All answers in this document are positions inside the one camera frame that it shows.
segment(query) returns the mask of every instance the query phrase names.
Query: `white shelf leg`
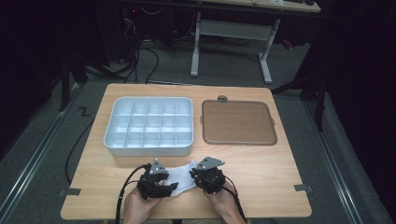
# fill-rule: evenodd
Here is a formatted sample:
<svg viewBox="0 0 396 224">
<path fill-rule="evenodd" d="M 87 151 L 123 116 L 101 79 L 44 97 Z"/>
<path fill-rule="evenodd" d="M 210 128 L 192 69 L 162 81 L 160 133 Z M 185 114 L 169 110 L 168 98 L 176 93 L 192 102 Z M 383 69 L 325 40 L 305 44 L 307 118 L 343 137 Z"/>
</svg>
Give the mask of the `white shelf leg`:
<svg viewBox="0 0 396 224">
<path fill-rule="evenodd" d="M 192 53 L 192 62 L 191 62 L 192 77 L 198 76 L 200 32 L 201 32 L 201 13 L 197 12 L 197 22 L 195 26 L 195 44 L 194 44 L 194 52 Z"/>
<path fill-rule="evenodd" d="M 264 76 L 265 84 L 272 84 L 272 78 L 271 78 L 270 70 L 268 69 L 268 64 L 267 64 L 267 57 L 270 52 L 271 46 L 274 42 L 274 38 L 275 38 L 277 27 L 279 26 L 279 23 L 280 23 L 280 19 L 276 19 L 274 22 L 274 26 L 272 27 L 272 30 L 269 34 L 269 38 L 267 41 L 267 45 L 265 47 L 265 51 L 264 51 L 264 53 L 259 54 L 260 64 L 262 66 L 262 75 Z"/>
</svg>

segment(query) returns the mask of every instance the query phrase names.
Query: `cable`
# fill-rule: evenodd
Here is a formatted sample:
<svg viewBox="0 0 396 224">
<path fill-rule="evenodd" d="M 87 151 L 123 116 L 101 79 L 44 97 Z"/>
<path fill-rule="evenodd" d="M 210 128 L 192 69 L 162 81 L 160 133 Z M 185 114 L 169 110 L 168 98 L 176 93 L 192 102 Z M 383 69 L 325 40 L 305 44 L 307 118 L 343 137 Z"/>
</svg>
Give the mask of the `cable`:
<svg viewBox="0 0 396 224">
<path fill-rule="evenodd" d="M 134 25 L 134 22 L 133 22 L 133 21 L 131 21 L 131 20 L 127 19 L 127 18 L 124 18 L 123 20 L 126 21 L 126 22 L 128 23 L 128 26 L 126 27 L 125 31 L 123 32 L 123 35 L 125 36 L 125 40 L 126 40 L 126 43 L 127 43 L 127 47 L 130 47 L 130 41 L 129 41 L 127 32 L 129 31 L 129 29 L 131 28 L 131 26 L 134 27 L 134 29 L 133 29 L 133 31 L 132 31 L 132 35 L 131 35 L 131 41 L 133 41 L 133 40 L 134 40 L 134 35 L 136 34 L 136 26 Z"/>
<path fill-rule="evenodd" d="M 217 184 L 217 183 L 215 183 L 215 182 L 213 182 L 213 181 L 211 181 L 211 180 L 209 180 L 209 179 L 204 178 L 203 180 L 204 180 L 204 181 L 207 181 L 207 182 L 209 182 L 209 183 L 211 183 L 211 184 L 213 184 L 213 185 L 215 185 L 215 186 L 221 187 L 222 189 L 225 189 L 227 192 L 229 192 L 231 195 L 233 195 L 233 200 L 235 201 L 236 207 L 238 208 L 238 212 L 239 212 L 239 214 L 241 215 L 242 219 L 244 219 L 245 222 L 246 222 L 247 219 L 245 218 L 245 214 L 244 214 L 244 211 L 243 211 L 243 209 L 242 209 L 242 205 L 241 205 L 241 203 L 239 202 L 238 192 L 237 192 L 237 190 L 236 190 L 235 184 L 233 183 L 233 181 L 232 181 L 229 177 L 227 177 L 227 176 L 225 176 L 225 177 L 226 177 L 228 180 L 230 180 L 231 184 L 233 185 L 233 189 L 235 190 L 235 193 L 233 193 L 232 190 L 227 189 L 226 187 L 221 186 L 221 185 L 219 185 L 219 184 Z"/>
<path fill-rule="evenodd" d="M 122 189 L 120 191 L 120 196 L 119 196 L 119 200 L 117 201 L 117 214 L 116 214 L 116 224 L 120 224 L 120 210 L 121 210 L 121 205 L 122 205 L 122 198 L 123 198 L 123 194 L 125 192 L 125 188 L 132 182 L 134 181 L 129 181 L 131 179 L 131 177 L 140 169 L 148 169 L 149 165 L 145 164 L 145 165 L 141 165 L 139 167 L 137 167 L 136 169 L 134 169 L 131 174 L 128 176 L 128 178 L 126 178 L 125 183 L 122 186 Z"/>
<path fill-rule="evenodd" d="M 124 84 L 128 81 L 128 78 L 132 74 L 133 71 L 135 71 L 135 73 L 136 73 L 138 61 L 139 61 L 139 49 L 137 49 L 137 57 L 134 55 L 134 66 L 132 67 L 132 69 L 128 73 L 128 75 L 125 77 L 125 79 L 123 81 Z"/>
<path fill-rule="evenodd" d="M 71 179 L 70 179 L 69 172 L 68 172 L 68 166 L 69 166 L 70 158 L 71 158 L 71 156 L 72 156 L 74 150 L 76 149 L 76 146 L 77 146 L 78 142 L 81 140 L 82 135 L 84 135 L 84 133 L 87 132 L 87 130 L 88 130 L 88 129 L 91 127 L 91 125 L 93 124 L 93 121 L 94 121 L 94 120 L 95 120 L 95 119 L 93 119 L 93 120 L 88 124 L 88 126 L 84 129 L 84 131 L 79 135 L 77 141 L 75 142 L 75 144 L 73 145 L 72 149 L 71 149 L 70 152 L 69 152 L 69 155 L 67 156 L 67 160 L 66 160 L 66 163 L 65 163 L 65 165 L 64 165 L 64 173 L 65 173 L 65 175 L 66 175 L 66 179 L 67 179 L 67 182 L 69 183 L 69 185 L 72 184 L 72 181 L 71 181 Z"/>
<path fill-rule="evenodd" d="M 191 33 L 192 27 L 193 27 L 194 24 L 195 24 L 196 16 L 197 16 L 197 13 L 195 12 L 195 13 L 194 13 L 194 16 L 192 17 L 192 22 L 191 22 L 189 31 L 188 31 L 183 37 L 181 37 L 181 38 L 179 38 L 179 39 L 175 39 L 175 41 L 177 41 L 177 40 L 184 40 L 184 39 L 188 39 L 188 38 L 191 38 L 191 37 L 195 36 L 195 35 L 191 35 L 191 36 L 187 36 L 187 35 L 189 35 L 189 34 Z"/>
<path fill-rule="evenodd" d="M 137 61 L 139 61 L 139 57 L 140 57 L 140 49 L 137 50 Z M 137 64 L 136 64 L 136 68 L 134 69 L 134 84 L 138 84 L 138 79 L 137 79 Z"/>
<path fill-rule="evenodd" d="M 238 42 L 234 42 L 234 41 L 228 40 L 227 38 L 224 39 L 224 42 L 226 42 L 226 43 L 233 44 L 233 45 L 239 45 L 239 46 L 247 45 L 247 44 L 249 44 L 252 41 L 253 41 L 253 39 L 249 39 L 249 40 L 245 41 L 244 43 L 238 43 Z"/>
<path fill-rule="evenodd" d="M 202 44 L 200 44 L 200 47 L 201 47 L 202 49 L 209 49 L 209 50 L 218 49 L 219 47 L 222 46 L 222 44 L 223 44 L 223 39 L 224 39 L 224 38 L 221 38 L 220 41 L 219 41 L 219 44 L 218 44 L 217 46 L 215 46 L 214 48 L 206 48 L 206 47 L 204 47 Z"/>
<path fill-rule="evenodd" d="M 180 43 L 177 43 L 177 41 L 174 41 L 173 43 L 177 44 L 179 46 L 182 46 L 182 47 L 189 47 L 189 46 L 192 46 L 195 43 L 193 40 L 189 40 L 189 38 L 192 38 L 194 36 L 195 35 L 192 35 L 192 36 L 189 36 L 188 38 L 184 38 L 184 39 L 179 39 L 178 40 L 178 41 L 189 41 L 190 42 L 189 44 L 180 44 Z"/>
<path fill-rule="evenodd" d="M 155 14 L 158 14 L 158 13 L 160 13 L 161 11 L 163 11 L 162 9 L 160 9 L 160 10 L 158 10 L 158 11 L 156 11 L 156 12 L 148 12 L 148 11 L 146 11 L 145 9 L 143 9 L 142 7 L 140 8 L 142 11 L 144 11 L 144 12 L 146 12 L 147 14 L 149 14 L 149 15 L 155 15 Z"/>
<path fill-rule="evenodd" d="M 152 69 L 152 71 L 150 72 L 150 74 L 148 74 L 148 77 L 146 78 L 146 84 L 149 84 L 149 78 L 154 73 L 154 71 L 157 69 L 158 63 L 160 62 L 160 58 L 158 57 L 158 54 L 156 52 L 154 52 L 153 50 L 151 50 L 151 49 L 146 49 L 146 50 L 148 50 L 151 53 L 153 53 L 155 55 L 155 57 L 157 58 L 157 62 L 155 64 L 155 67 Z"/>
<path fill-rule="evenodd" d="M 132 184 L 132 183 L 138 183 L 138 180 L 133 180 L 133 181 L 129 181 L 127 185 Z"/>
<path fill-rule="evenodd" d="M 101 64 L 98 64 L 98 63 L 93 62 L 89 59 L 86 59 L 85 57 L 83 57 L 81 55 L 76 54 L 76 57 L 79 58 L 80 60 L 82 60 L 84 62 L 84 64 L 91 66 L 94 69 L 96 69 L 97 71 L 99 71 L 99 73 L 97 73 L 97 72 L 92 71 L 89 68 L 86 68 L 85 70 L 90 74 L 93 74 L 96 76 L 107 76 L 107 77 L 111 77 L 111 78 L 115 78 L 115 79 L 124 79 L 125 80 L 125 77 L 119 76 L 119 74 L 127 72 L 128 70 L 132 69 L 135 66 L 136 61 L 135 61 L 134 51 L 140 47 L 140 45 L 141 45 L 140 39 L 141 39 L 142 35 L 143 35 L 143 33 L 140 32 L 140 33 L 137 33 L 136 37 L 133 38 L 134 42 L 130 45 L 129 50 L 128 50 L 128 55 L 126 56 L 126 58 L 130 58 L 130 62 L 128 63 L 128 65 L 121 68 L 120 70 L 115 71 L 115 72 L 110 71 L 110 70 L 106 69 L 105 67 L 103 67 Z"/>
</svg>

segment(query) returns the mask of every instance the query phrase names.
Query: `divided storage box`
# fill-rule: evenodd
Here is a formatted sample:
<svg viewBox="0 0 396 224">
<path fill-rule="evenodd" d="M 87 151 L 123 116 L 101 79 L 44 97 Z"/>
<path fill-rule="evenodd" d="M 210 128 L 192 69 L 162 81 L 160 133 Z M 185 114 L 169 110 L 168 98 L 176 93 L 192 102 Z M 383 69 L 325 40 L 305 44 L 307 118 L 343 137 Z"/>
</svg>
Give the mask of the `divided storage box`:
<svg viewBox="0 0 396 224">
<path fill-rule="evenodd" d="M 115 156 L 185 156 L 193 141 L 186 97 L 121 97 L 111 112 L 105 146 Z"/>
</svg>

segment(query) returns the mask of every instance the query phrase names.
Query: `black cable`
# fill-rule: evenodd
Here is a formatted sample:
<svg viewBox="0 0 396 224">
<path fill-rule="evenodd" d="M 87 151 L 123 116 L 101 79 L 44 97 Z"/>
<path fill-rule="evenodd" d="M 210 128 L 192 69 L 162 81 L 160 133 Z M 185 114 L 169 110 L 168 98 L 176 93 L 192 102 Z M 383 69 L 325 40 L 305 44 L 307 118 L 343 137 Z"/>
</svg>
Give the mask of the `black cable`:
<svg viewBox="0 0 396 224">
<path fill-rule="evenodd" d="M 94 121 L 94 120 L 95 120 L 95 119 L 93 119 L 93 120 L 88 124 L 88 126 L 84 129 L 84 131 L 79 135 L 77 141 L 75 142 L 75 144 L 73 145 L 72 149 L 71 149 L 70 152 L 69 152 L 69 155 L 67 156 L 67 160 L 66 160 L 66 163 L 65 163 L 65 165 L 64 165 L 64 173 L 65 173 L 65 175 L 66 175 L 66 179 L 67 179 L 67 182 L 69 183 L 69 185 L 72 184 L 72 181 L 71 181 L 71 179 L 70 179 L 69 172 L 68 172 L 68 166 L 69 166 L 70 158 L 71 158 L 71 156 L 72 156 L 74 150 L 76 149 L 76 146 L 77 146 L 78 142 L 81 140 L 82 135 L 84 135 L 84 133 L 87 132 L 87 130 L 88 130 L 88 129 L 91 127 L 91 125 L 93 124 L 93 121 Z"/>
<path fill-rule="evenodd" d="M 244 46 L 244 45 L 247 45 L 247 44 L 249 44 L 250 42 L 253 42 L 253 41 L 254 41 L 253 39 L 249 39 L 249 40 L 245 41 L 244 43 L 238 43 L 238 42 L 235 42 L 235 41 L 231 41 L 229 39 L 224 39 L 224 42 L 229 43 L 229 44 L 233 44 L 233 45 L 238 45 L 238 46 Z"/>
<path fill-rule="evenodd" d="M 217 46 L 215 46 L 214 48 L 207 48 L 207 47 L 204 47 L 202 44 L 200 44 L 200 48 L 214 50 L 214 49 L 220 48 L 222 46 L 222 44 L 223 44 L 223 38 L 219 41 L 219 44 Z"/>
<path fill-rule="evenodd" d="M 181 47 L 190 47 L 190 46 L 192 46 L 195 43 L 194 40 L 189 40 L 192 37 L 194 37 L 194 36 L 192 35 L 192 36 L 189 36 L 188 38 L 185 38 L 185 39 L 174 40 L 173 43 L 176 44 L 176 45 L 179 45 Z M 177 43 L 177 41 L 185 41 L 185 42 L 189 42 L 189 44 L 180 44 L 180 43 Z"/>
<path fill-rule="evenodd" d="M 117 71 L 110 71 L 108 69 L 106 69 L 105 67 L 103 67 L 101 64 L 98 64 L 96 62 L 93 62 L 85 57 L 83 57 L 82 55 L 78 55 L 76 54 L 76 57 L 79 58 L 80 60 L 82 60 L 84 62 L 84 64 L 93 67 L 94 69 L 96 69 L 98 72 L 92 71 L 89 68 L 85 68 L 85 71 L 96 75 L 96 76 L 107 76 L 107 77 L 111 77 L 111 78 L 115 78 L 115 79 L 124 79 L 125 77 L 119 76 L 119 74 L 127 72 L 130 69 L 134 69 L 134 67 L 136 66 L 137 62 L 135 61 L 135 55 L 134 55 L 134 51 L 136 49 L 140 48 L 141 45 L 141 37 L 142 37 L 143 33 L 140 32 L 138 33 L 134 39 L 136 40 L 134 43 L 131 44 L 131 46 L 129 47 L 128 50 L 128 55 L 126 56 L 126 58 L 131 58 L 131 60 L 129 61 L 128 65 L 126 65 L 125 67 L 121 68 L 120 70 Z"/>
<path fill-rule="evenodd" d="M 138 62 L 138 57 L 136 57 L 136 56 L 134 55 L 134 66 L 132 67 L 132 69 L 131 69 L 131 71 L 128 73 L 128 75 L 125 77 L 123 83 L 126 83 L 126 82 L 128 81 L 129 76 L 132 74 L 132 72 L 136 70 L 137 62 Z"/>
<path fill-rule="evenodd" d="M 138 180 L 133 180 L 133 181 L 129 181 L 127 185 L 132 184 L 132 183 L 137 183 L 139 182 Z"/>
<path fill-rule="evenodd" d="M 140 58 L 140 49 L 137 49 L 137 62 L 139 62 Z M 137 63 L 136 63 L 136 68 L 134 69 L 134 84 L 139 84 L 139 81 L 137 79 Z"/>
<path fill-rule="evenodd" d="M 247 219 L 245 218 L 245 214 L 244 214 L 244 210 L 242 209 L 242 205 L 241 205 L 241 203 L 239 202 L 238 193 L 237 193 L 235 184 L 233 183 L 233 181 L 232 181 L 230 178 L 228 178 L 227 176 L 225 176 L 225 177 L 226 177 L 228 180 L 230 180 L 231 184 L 233 185 L 233 189 L 235 190 L 235 193 L 233 193 L 232 190 L 227 189 L 226 187 L 221 186 L 221 185 L 219 185 L 219 184 L 217 184 L 217 183 L 215 183 L 215 182 L 213 182 L 213 181 L 211 181 L 211 180 L 209 180 L 209 179 L 204 178 L 203 180 L 204 180 L 204 181 L 207 181 L 207 182 L 209 182 L 209 183 L 211 183 L 211 184 L 213 184 L 213 185 L 215 185 L 215 186 L 221 187 L 222 189 L 225 189 L 227 192 L 229 192 L 231 195 L 233 195 L 233 200 L 235 201 L 236 207 L 238 208 L 238 212 L 239 212 L 239 214 L 241 215 L 242 219 L 244 219 L 245 222 L 246 222 Z"/>
<path fill-rule="evenodd" d="M 123 194 L 125 192 L 125 188 L 132 182 L 134 181 L 129 181 L 131 179 L 131 177 L 140 169 L 148 169 L 149 165 L 145 164 L 145 165 L 141 165 L 139 167 L 137 167 L 136 169 L 134 169 L 131 174 L 128 176 L 128 178 L 126 178 L 125 183 L 122 186 L 122 189 L 120 191 L 120 195 L 119 195 L 119 200 L 117 201 L 117 214 L 116 214 L 116 224 L 120 224 L 120 212 L 121 212 L 121 205 L 122 205 L 122 198 L 123 198 Z"/>
<path fill-rule="evenodd" d="M 146 50 L 148 50 L 151 53 L 153 53 L 155 55 L 155 57 L 157 58 L 157 62 L 155 64 L 155 67 L 152 69 L 152 71 L 150 72 L 150 74 L 148 74 L 148 77 L 146 78 L 146 84 L 149 84 L 149 78 L 154 73 L 154 71 L 157 69 L 158 63 L 160 62 L 160 58 L 158 57 L 158 54 L 156 52 L 154 52 L 152 49 L 146 49 Z"/>
</svg>

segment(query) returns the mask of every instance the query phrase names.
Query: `black tape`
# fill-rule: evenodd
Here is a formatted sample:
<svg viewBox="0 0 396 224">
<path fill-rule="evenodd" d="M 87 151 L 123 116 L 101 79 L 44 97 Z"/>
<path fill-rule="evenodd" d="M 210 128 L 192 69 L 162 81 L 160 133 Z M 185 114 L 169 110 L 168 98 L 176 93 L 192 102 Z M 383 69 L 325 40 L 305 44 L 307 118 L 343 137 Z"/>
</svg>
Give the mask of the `black tape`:
<svg viewBox="0 0 396 224">
<path fill-rule="evenodd" d="M 68 189 L 68 190 L 61 189 L 61 191 L 59 191 L 59 196 L 60 197 L 64 197 L 66 195 L 76 195 L 76 196 L 78 196 L 80 192 L 81 192 L 81 189 Z"/>
<path fill-rule="evenodd" d="M 307 186 L 307 185 L 305 185 L 305 184 L 302 184 L 302 185 L 294 185 L 294 189 L 295 189 L 296 191 L 305 190 L 305 192 L 307 192 L 307 193 L 312 191 L 311 186 Z"/>
</svg>

